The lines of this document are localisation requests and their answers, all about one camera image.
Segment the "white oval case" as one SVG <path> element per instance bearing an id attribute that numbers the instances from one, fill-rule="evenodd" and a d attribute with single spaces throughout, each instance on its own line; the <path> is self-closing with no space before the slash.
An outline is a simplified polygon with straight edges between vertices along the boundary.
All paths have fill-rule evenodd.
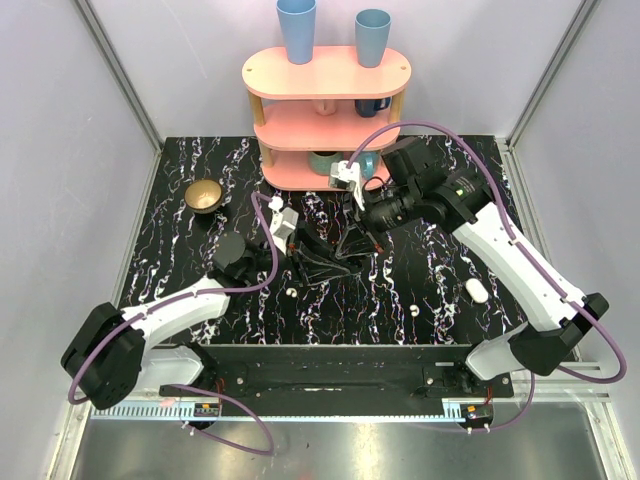
<path id="1" fill-rule="evenodd" d="M 475 303 L 484 304 L 488 301 L 489 293 L 478 279 L 476 278 L 468 279 L 465 282 L 464 286 L 470 298 Z"/>

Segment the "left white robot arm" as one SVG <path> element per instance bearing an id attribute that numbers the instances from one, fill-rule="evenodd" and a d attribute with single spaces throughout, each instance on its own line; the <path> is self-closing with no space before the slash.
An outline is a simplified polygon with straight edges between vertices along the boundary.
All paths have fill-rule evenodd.
<path id="1" fill-rule="evenodd" d="M 358 264 L 337 253 L 305 223 L 269 230 L 262 245 L 231 231 L 213 254 L 213 267 L 194 284 L 159 300 L 119 309 L 94 307 L 61 357 L 71 377 L 68 400 L 113 407 L 148 385 L 153 349 L 205 320 L 224 316 L 236 296 L 258 292 L 289 270 L 305 286 L 349 276 Z"/>

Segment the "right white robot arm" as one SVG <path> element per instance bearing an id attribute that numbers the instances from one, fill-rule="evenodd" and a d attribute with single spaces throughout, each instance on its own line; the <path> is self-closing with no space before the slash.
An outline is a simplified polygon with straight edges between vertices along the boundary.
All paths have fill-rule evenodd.
<path id="1" fill-rule="evenodd" d="M 476 396 L 510 370 L 548 376 L 598 325 L 609 303 L 565 280 L 512 223 L 487 176 L 474 169 L 449 172 L 427 145 L 405 138 L 382 153 L 392 180 L 378 197 L 365 194 L 357 163 L 332 165 L 329 184 L 350 192 L 354 235 L 365 252 L 379 249 L 387 232 L 421 219 L 439 226 L 475 253 L 526 315 L 524 325 L 475 346 L 454 371 L 454 384 Z"/>

